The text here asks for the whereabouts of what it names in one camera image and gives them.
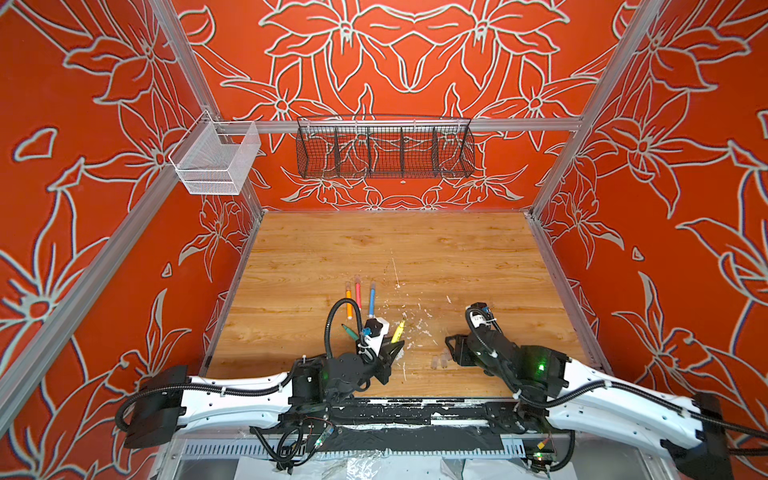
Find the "yellow marker pen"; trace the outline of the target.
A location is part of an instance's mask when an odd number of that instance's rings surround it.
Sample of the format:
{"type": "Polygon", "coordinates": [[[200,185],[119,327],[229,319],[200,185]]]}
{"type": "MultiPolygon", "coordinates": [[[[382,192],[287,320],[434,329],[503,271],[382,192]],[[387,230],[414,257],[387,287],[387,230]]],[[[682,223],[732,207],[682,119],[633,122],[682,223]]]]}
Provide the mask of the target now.
{"type": "Polygon", "coordinates": [[[392,335],[392,338],[391,338],[391,342],[392,343],[397,343],[397,342],[399,342],[401,340],[402,335],[404,333],[405,324],[406,324],[405,320],[401,320],[399,322],[399,324],[397,325],[397,327],[396,327],[396,329],[395,329],[395,331],[394,331],[394,333],[392,335]]]}

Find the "blue marker pen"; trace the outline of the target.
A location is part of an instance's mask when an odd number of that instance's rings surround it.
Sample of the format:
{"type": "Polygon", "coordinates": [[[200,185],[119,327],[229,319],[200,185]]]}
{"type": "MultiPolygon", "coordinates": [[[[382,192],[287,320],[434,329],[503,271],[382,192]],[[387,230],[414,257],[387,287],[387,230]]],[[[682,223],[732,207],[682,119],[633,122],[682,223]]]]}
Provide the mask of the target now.
{"type": "Polygon", "coordinates": [[[372,281],[370,283],[370,289],[369,289],[368,318],[375,317],[375,305],[376,305],[376,294],[377,294],[376,287],[377,287],[376,282],[372,281]]]}

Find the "pink marker pen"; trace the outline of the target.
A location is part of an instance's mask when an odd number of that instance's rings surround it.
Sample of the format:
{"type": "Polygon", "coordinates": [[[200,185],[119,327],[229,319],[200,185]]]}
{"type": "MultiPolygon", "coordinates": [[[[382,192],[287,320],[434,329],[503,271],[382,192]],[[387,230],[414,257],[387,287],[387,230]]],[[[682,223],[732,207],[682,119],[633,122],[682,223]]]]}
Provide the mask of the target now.
{"type": "Polygon", "coordinates": [[[354,278],[354,298],[360,311],[362,312],[362,283],[360,276],[354,278]]]}

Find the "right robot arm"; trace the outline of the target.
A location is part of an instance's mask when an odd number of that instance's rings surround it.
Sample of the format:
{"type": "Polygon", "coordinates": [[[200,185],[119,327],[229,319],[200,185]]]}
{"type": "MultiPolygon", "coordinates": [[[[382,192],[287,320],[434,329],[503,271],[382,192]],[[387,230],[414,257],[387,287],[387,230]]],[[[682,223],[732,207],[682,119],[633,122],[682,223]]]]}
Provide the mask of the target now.
{"type": "Polygon", "coordinates": [[[540,345],[508,340],[489,307],[465,310],[468,333],[448,336],[446,347],[462,367],[478,367],[510,390],[501,416],[517,433],[566,433],[569,463],[576,436],[586,433],[633,446],[671,461],[690,479],[730,479],[734,457],[764,457],[766,446],[732,447],[730,432],[766,440],[766,433],[726,421],[718,399],[662,394],[612,377],[540,345]]]}

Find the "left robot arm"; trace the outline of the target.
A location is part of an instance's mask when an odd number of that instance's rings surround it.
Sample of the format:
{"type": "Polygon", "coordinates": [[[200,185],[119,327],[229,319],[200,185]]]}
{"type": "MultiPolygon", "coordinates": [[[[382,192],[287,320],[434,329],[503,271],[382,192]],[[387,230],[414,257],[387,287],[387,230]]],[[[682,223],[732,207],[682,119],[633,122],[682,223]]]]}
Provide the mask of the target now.
{"type": "Polygon", "coordinates": [[[367,391],[373,380],[387,384],[405,343],[387,321],[363,318],[354,300],[342,298],[326,317],[323,346],[323,354],[302,357],[289,371],[261,378],[214,380],[190,376],[184,366],[169,368],[122,401],[115,426],[132,450],[161,446],[179,430],[207,425],[274,428],[284,414],[323,412],[367,391]],[[354,351],[336,355],[332,327],[344,306],[352,309],[357,338],[354,351]]]}

